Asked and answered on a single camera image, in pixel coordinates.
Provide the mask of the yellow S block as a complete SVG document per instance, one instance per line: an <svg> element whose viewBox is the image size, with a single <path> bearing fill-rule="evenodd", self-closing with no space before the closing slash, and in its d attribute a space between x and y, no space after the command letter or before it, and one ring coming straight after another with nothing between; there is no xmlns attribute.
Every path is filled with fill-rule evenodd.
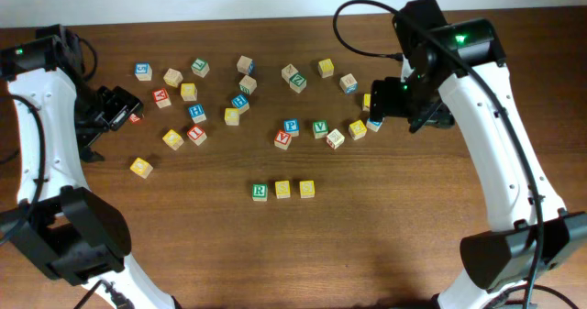
<svg viewBox="0 0 587 309"><path fill-rule="evenodd" d="M291 197L291 186L287 180L277 181L275 183L275 193L278 199L286 199Z"/></svg>

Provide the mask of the green R block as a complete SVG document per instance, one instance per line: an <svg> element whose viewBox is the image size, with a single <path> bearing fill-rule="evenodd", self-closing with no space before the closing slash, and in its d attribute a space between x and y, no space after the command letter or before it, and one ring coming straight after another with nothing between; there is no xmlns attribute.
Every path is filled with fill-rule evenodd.
<svg viewBox="0 0 587 309"><path fill-rule="evenodd" d="M268 185L253 184L251 190L251 198L255 202L266 202L268 199Z"/></svg>

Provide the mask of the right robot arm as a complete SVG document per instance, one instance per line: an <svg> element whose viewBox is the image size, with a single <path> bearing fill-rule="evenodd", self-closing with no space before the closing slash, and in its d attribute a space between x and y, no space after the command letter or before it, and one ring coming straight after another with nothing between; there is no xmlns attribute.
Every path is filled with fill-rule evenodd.
<svg viewBox="0 0 587 309"><path fill-rule="evenodd" d="M393 27L403 70L372 84L370 116L404 118L411 132L458 126L490 225L461 240L463 272L433 305L495 308L512 292L530 295L585 244L586 215L568 211L540 166L492 23L450 24L436 0L415 0L394 12Z"/></svg>

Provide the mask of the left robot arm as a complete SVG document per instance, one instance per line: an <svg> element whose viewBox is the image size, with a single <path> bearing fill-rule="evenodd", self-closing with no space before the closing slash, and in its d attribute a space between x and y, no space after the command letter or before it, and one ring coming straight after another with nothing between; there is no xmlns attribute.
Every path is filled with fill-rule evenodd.
<svg viewBox="0 0 587 309"><path fill-rule="evenodd" d="M142 102L121 87L93 89L85 39L53 25L1 53L15 105L21 157L17 207L1 215L1 239L52 280L81 286L115 308L174 308L132 255L123 215L83 175L101 135L137 116Z"/></svg>

